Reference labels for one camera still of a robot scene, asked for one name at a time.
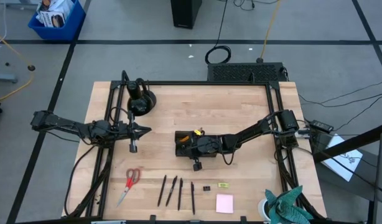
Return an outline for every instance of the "blue bin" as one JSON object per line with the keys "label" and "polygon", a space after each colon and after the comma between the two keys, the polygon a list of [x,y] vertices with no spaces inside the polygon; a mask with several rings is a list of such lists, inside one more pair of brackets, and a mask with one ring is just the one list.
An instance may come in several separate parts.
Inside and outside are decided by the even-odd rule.
{"label": "blue bin", "polygon": [[29,21],[28,27],[33,29],[45,40],[73,40],[73,37],[86,14],[79,3],[79,0],[72,1],[74,5],[63,27],[44,27],[44,25],[36,19],[37,13],[35,13]]}

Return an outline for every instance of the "wooden table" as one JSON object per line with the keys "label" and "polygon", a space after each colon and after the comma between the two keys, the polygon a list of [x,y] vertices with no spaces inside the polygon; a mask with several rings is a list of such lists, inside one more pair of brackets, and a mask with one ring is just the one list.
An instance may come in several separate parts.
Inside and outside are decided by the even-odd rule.
{"label": "wooden table", "polygon": [[[103,119],[110,82],[95,82],[85,122]],[[285,109],[293,110],[297,119],[303,119],[295,83],[280,83]],[[257,207],[264,198],[264,190],[278,195],[281,182],[277,162],[274,160],[274,141],[271,135],[258,137],[242,145],[235,152],[232,165],[227,166],[221,155],[201,158],[203,170],[192,170],[193,160],[175,157],[175,131],[190,131],[203,127],[206,134],[236,133],[262,119],[267,114],[268,101],[263,86],[151,86],[157,96],[155,108],[147,115],[137,117],[136,122],[152,128],[137,142],[138,153],[129,152],[129,141],[117,141],[109,179],[104,219],[148,220],[262,220]],[[128,94],[125,92],[123,107]],[[127,121],[124,113],[120,119]],[[299,140],[300,147],[310,150],[309,142]],[[77,159],[89,147],[82,142]],[[78,165],[73,176],[68,199],[72,211],[90,188],[97,149],[94,149]],[[314,161],[309,153],[293,150],[299,184],[303,193],[317,211],[326,216],[324,202]],[[116,208],[119,196],[126,185],[126,170],[140,168],[141,180],[129,191],[122,204]],[[163,177],[167,175],[160,207],[157,207]],[[175,176],[183,178],[181,209],[177,211],[179,180],[169,206],[165,202]],[[192,214],[191,181],[195,185],[195,215]],[[218,188],[218,182],[227,182],[229,189]],[[209,185],[211,191],[202,187]],[[216,194],[234,195],[234,213],[216,213]],[[93,214],[96,214],[100,194],[96,195]]]}

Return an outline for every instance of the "black vented box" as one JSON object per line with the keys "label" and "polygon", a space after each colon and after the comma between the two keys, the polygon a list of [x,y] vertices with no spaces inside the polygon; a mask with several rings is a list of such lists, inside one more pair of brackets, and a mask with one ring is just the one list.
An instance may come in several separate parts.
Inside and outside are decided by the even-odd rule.
{"label": "black vented box", "polygon": [[281,62],[275,63],[212,63],[208,65],[208,81],[279,81],[286,82],[287,78]]}

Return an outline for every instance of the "yellow cable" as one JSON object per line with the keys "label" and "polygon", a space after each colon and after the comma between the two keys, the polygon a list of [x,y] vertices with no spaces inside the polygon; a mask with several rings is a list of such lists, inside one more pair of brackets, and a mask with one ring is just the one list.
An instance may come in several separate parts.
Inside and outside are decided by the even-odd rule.
{"label": "yellow cable", "polygon": [[[0,36],[0,39],[2,40],[2,42],[4,44],[6,44],[13,52],[15,52],[19,58],[24,61],[26,64],[28,64],[28,66],[32,66],[32,64],[26,59],[24,58],[18,51],[16,51],[13,47],[11,47],[1,36]],[[20,86],[18,89],[10,92],[9,94],[7,94],[6,96],[3,96],[3,97],[0,97],[0,101],[2,100],[5,100],[6,98],[9,98],[11,95],[17,93],[18,91],[22,90],[23,88],[27,87],[30,83],[32,83],[32,81],[34,80],[34,73],[33,72],[30,72],[30,77],[29,77],[29,80],[27,83],[23,84],[22,86]]]}
{"label": "yellow cable", "polygon": [[260,54],[260,58],[263,58],[263,54],[264,54],[264,51],[266,50],[266,43],[267,43],[267,39],[268,39],[268,35],[270,33],[270,30],[271,30],[271,26],[273,25],[274,23],[274,20],[276,18],[276,14],[277,14],[277,11],[279,9],[279,5],[281,4],[281,0],[278,0],[277,2],[277,6],[273,12],[273,16],[271,17],[271,21],[270,21],[270,25],[268,26],[268,29],[267,29],[267,33],[266,33],[266,38],[264,40],[264,44],[263,44],[263,50],[261,51],[261,54]]}

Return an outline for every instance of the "teal fabric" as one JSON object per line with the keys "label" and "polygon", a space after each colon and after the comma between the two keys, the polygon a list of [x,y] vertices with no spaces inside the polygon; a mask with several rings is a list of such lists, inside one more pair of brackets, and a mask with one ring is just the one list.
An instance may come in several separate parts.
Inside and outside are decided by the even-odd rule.
{"label": "teal fabric", "polygon": [[297,196],[302,193],[303,186],[298,186],[276,197],[271,191],[266,190],[269,217],[271,224],[309,224],[313,216],[304,209],[294,206]]}

